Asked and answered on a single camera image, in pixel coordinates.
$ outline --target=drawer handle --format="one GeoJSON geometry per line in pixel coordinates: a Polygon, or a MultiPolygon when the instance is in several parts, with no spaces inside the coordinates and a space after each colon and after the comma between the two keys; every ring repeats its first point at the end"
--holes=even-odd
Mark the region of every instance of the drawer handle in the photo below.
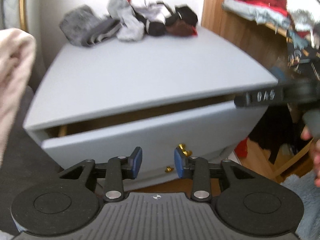
{"type": "Polygon", "coordinates": [[[174,170],[174,168],[171,168],[170,166],[167,166],[167,168],[165,169],[165,173],[169,173],[172,172],[174,170]]]}
{"type": "Polygon", "coordinates": [[[192,155],[192,151],[187,151],[186,150],[186,145],[183,144],[183,143],[180,143],[179,144],[179,148],[182,150],[183,154],[187,157],[191,156],[192,155]]]}

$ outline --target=hand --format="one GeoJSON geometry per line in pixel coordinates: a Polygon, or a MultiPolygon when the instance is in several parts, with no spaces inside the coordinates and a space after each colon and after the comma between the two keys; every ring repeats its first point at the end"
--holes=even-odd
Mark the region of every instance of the hand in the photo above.
{"type": "MultiPolygon", "coordinates": [[[[305,127],[301,133],[302,140],[309,140],[312,138],[307,127],[305,127]]],[[[315,142],[314,140],[310,144],[309,148],[310,157],[313,160],[313,169],[316,173],[315,185],[320,187],[320,140],[315,142]]]]}

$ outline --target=black circular disc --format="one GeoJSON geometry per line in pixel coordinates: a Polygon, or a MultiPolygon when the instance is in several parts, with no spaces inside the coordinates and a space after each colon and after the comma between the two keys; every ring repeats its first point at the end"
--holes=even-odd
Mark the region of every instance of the black circular disc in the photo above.
{"type": "Polygon", "coordinates": [[[20,193],[11,214],[26,231],[41,236],[62,235],[88,224],[99,210],[97,196],[74,180],[54,180],[20,193]]]}
{"type": "Polygon", "coordinates": [[[253,236],[294,231],[304,212],[294,192],[267,179],[239,180],[220,194],[215,210],[230,227],[253,236]]]}

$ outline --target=blue gripper pad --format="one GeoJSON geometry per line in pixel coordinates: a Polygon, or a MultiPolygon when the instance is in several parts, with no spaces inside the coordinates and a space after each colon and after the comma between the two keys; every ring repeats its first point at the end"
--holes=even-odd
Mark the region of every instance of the blue gripper pad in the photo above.
{"type": "Polygon", "coordinates": [[[142,149],[140,148],[135,158],[133,159],[133,163],[132,163],[132,174],[134,179],[138,176],[141,163],[142,163],[142,149]]]}
{"type": "Polygon", "coordinates": [[[180,179],[183,178],[183,166],[182,166],[182,158],[177,149],[174,150],[174,165],[176,166],[176,171],[180,179]]]}

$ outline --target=ribbed gray panel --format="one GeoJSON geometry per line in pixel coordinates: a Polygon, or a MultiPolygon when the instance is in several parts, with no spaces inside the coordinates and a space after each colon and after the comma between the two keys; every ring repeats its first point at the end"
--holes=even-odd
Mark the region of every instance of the ribbed gray panel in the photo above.
{"type": "MultiPolygon", "coordinates": [[[[119,203],[106,204],[97,218],[81,230],[59,237],[21,233],[15,240],[257,240],[230,230],[206,203],[184,193],[130,193],[119,203]]],[[[293,234],[264,240],[298,240],[293,234]]]]}

